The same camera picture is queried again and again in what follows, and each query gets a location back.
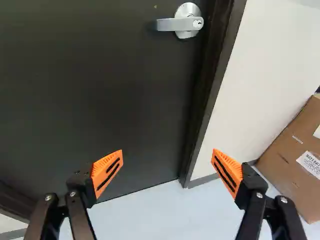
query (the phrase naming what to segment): label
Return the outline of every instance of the label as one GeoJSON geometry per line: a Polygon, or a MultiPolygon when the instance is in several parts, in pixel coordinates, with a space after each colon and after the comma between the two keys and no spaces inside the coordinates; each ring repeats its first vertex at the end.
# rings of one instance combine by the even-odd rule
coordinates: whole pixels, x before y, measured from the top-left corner
{"type": "Polygon", "coordinates": [[[313,136],[320,139],[320,125],[314,131],[313,136]]]}
{"type": "Polygon", "coordinates": [[[320,160],[311,152],[305,151],[297,160],[302,167],[320,180],[320,160]]]}

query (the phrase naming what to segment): light blue floor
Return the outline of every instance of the light blue floor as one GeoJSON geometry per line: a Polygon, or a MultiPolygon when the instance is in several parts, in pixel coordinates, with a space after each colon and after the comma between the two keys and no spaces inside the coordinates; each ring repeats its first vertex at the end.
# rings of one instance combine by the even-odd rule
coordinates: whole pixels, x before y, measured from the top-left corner
{"type": "MultiPolygon", "coordinates": [[[[270,187],[267,195],[279,193],[270,187]]],[[[98,240],[233,240],[243,214],[220,179],[192,189],[172,181],[89,209],[98,240]]],[[[309,240],[320,239],[320,222],[303,226],[309,240]]],[[[68,220],[60,239],[72,239],[68,220]]],[[[271,240],[266,222],[260,240],[271,240]]]]}

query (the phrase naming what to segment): door handle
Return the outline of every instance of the door handle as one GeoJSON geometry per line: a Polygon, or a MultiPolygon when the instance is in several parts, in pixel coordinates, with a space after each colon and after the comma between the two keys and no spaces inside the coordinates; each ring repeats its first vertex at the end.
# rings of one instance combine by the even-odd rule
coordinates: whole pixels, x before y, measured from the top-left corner
{"type": "Polygon", "coordinates": [[[204,19],[201,16],[163,18],[156,20],[156,30],[167,31],[194,31],[204,26],[204,19]]]}
{"type": "Polygon", "coordinates": [[[204,26],[200,8],[193,2],[185,2],[176,10],[173,18],[155,20],[155,30],[174,31],[179,39],[192,38],[204,26]]]}

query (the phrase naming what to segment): baseboard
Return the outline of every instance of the baseboard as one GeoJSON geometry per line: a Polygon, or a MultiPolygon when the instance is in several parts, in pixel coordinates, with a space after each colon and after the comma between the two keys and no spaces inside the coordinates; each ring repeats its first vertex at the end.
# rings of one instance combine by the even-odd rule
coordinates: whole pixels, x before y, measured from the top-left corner
{"type": "Polygon", "coordinates": [[[26,228],[0,233],[0,240],[18,239],[25,236],[26,228]]]}
{"type": "MultiPolygon", "coordinates": [[[[253,166],[254,164],[256,164],[257,162],[257,159],[256,160],[252,160],[252,161],[248,161],[248,164],[250,166],[253,166]]],[[[213,173],[213,174],[210,174],[210,175],[207,175],[207,176],[204,176],[204,177],[200,177],[200,178],[197,178],[195,180],[191,180],[187,186],[188,189],[192,189],[194,187],[197,187],[199,185],[202,185],[202,184],[206,184],[212,180],[216,180],[219,178],[219,175],[218,173],[213,173]]]]}

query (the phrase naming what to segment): black slot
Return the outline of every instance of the black slot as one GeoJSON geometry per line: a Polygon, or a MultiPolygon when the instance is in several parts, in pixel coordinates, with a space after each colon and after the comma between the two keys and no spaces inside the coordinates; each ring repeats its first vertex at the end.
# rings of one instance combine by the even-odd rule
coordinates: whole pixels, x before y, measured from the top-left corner
{"type": "Polygon", "coordinates": [[[115,165],[117,162],[120,161],[120,158],[118,157],[108,168],[107,170],[105,171],[106,173],[108,173],[115,165]]]}
{"type": "Polygon", "coordinates": [[[108,181],[109,179],[115,174],[115,172],[117,171],[117,169],[119,168],[120,164],[118,163],[116,165],[116,167],[113,169],[113,171],[109,174],[109,176],[96,188],[96,190],[98,191],[100,188],[102,188],[108,181]]]}
{"type": "Polygon", "coordinates": [[[214,156],[215,160],[219,163],[219,165],[221,166],[223,172],[225,173],[225,175],[228,177],[228,179],[230,180],[230,182],[232,183],[232,185],[234,187],[237,187],[236,182],[234,181],[234,179],[232,178],[232,176],[230,176],[230,174],[228,173],[228,171],[225,169],[225,166],[222,165],[222,163],[220,162],[220,160],[217,158],[217,156],[214,156]]]}
{"type": "Polygon", "coordinates": [[[218,168],[217,164],[214,163],[213,164],[215,166],[215,169],[218,171],[218,173],[220,174],[220,177],[223,179],[223,181],[228,185],[228,187],[231,189],[231,191],[234,193],[235,189],[231,186],[231,184],[228,182],[228,180],[225,178],[225,176],[222,175],[220,169],[218,168]]]}

